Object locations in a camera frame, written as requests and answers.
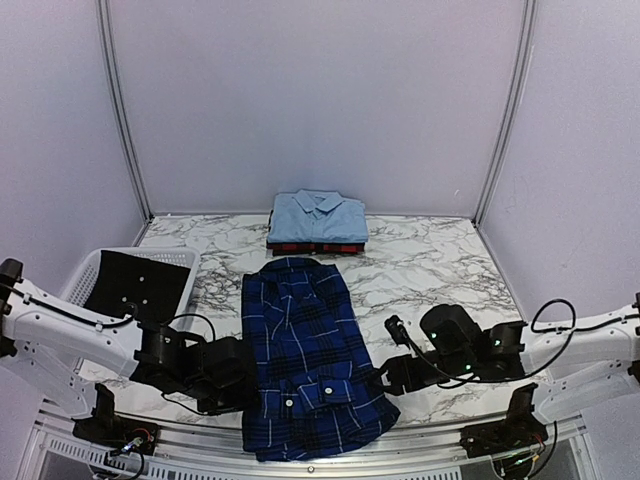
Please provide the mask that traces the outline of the blue plaid long sleeve shirt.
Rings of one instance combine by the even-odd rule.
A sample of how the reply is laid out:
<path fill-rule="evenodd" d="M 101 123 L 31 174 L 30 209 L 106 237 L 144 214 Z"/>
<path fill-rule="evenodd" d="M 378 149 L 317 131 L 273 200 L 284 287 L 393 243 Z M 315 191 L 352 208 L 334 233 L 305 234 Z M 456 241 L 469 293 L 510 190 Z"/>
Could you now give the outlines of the blue plaid long sleeve shirt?
<path fill-rule="evenodd" d="M 244 275 L 241 320 L 259 393 L 242 416 L 243 448 L 258 461 L 350 452 L 396 424 L 400 411 L 373 382 L 372 360 L 336 266 L 286 257 Z"/>

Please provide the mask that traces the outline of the red plaid shirt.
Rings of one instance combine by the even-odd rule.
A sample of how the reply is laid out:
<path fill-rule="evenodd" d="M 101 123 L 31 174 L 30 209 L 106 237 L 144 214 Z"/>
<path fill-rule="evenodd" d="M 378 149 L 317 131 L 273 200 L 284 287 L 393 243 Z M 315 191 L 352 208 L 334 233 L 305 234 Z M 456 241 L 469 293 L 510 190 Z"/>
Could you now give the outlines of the red plaid shirt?
<path fill-rule="evenodd" d="M 357 255 L 365 251 L 365 243 L 267 242 L 274 256 L 285 255 Z"/>

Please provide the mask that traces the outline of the light blue shirt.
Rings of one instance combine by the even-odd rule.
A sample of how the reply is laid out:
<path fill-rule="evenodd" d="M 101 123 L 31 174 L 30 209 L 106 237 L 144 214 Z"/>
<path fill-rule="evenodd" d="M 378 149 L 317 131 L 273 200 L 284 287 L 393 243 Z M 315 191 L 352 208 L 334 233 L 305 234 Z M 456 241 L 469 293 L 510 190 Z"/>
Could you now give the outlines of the light blue shirt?
<path fill-rule="evenodd" d="M 364 244 L 365 204 L 335 191 L 300 189 L 275 196 L 268 243 Z"/>

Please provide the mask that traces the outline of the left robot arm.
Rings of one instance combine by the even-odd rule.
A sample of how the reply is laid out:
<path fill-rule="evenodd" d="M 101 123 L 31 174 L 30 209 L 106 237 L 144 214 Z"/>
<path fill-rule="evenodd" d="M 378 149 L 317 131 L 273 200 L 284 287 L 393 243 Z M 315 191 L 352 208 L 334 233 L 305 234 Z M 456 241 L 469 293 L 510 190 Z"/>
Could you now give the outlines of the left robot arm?
<path fill-rule="evenodd" d="M 234 337 L 177 330 L 192 271 L 121 251 L 102 250 L 86 300 L 73 304 L 23 276 L 22 262 L 1 263 L 1 362 L 32 381 L 106 445 L 125 438 L 126 423 L 109 408 L 103 386 L 85 387 L 61 359 L 65 353 L 100 364 L 161 394 L 185 395 L 200 414 L 242 411 L 258 398 L 256 365 Z"/>

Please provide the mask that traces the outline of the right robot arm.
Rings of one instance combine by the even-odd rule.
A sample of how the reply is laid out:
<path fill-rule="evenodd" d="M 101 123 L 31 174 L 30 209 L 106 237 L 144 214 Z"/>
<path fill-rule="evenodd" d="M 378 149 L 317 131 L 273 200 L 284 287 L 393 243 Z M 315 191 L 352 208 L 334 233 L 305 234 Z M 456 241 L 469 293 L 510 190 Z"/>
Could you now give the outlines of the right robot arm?
<path fill-rule="evenodd" d="M 495 438 L 515 448 L 534 431 L 534 419 L 549 423 L 585 408 L 639 391 L 639 303 L 605 314 L 578 317 L 565 299 L 565 321 L 511 321 L 482 329 L 460 305 L 441 304 L 420 320 L 432 345 L 423 351 L 398 316 L 384 325 L 409 353 L 387 359 L 373 375 L 375 385 L 401 396 L 452 381 L 461 385 L 519 383 L 512 400 L 528 406 L 501 419 Z"/>

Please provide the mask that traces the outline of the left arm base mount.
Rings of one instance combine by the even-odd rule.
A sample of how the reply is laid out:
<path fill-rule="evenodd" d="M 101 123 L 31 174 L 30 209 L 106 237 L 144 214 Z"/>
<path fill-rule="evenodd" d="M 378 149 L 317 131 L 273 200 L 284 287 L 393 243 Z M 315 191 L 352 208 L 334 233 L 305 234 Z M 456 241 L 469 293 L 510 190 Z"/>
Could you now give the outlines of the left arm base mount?
<path fill-rule="evenodd" d="M 95 384 L 92 393 L 88 413 L 72 418 L 72 433 L 76 438 L 121 453 L 137 450 L 150 456 L 155 452 L 159 435 L 156 423 L 118 415 L 113 392 L 102 384 Z"/>

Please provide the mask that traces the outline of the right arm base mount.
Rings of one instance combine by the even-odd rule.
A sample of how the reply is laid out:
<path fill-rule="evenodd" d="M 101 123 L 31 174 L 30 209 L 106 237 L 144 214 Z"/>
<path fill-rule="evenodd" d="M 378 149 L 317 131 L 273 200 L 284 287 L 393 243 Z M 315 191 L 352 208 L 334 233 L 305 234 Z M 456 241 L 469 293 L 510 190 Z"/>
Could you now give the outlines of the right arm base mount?
<path fill-rule="evenodd" d="M 459 445 L 468 458 L 495 455 L 546 442 L 546 425 L 534 413 L 533 394 L 536 383 L 513 391 L 503 419 L 465 426 Z"/>

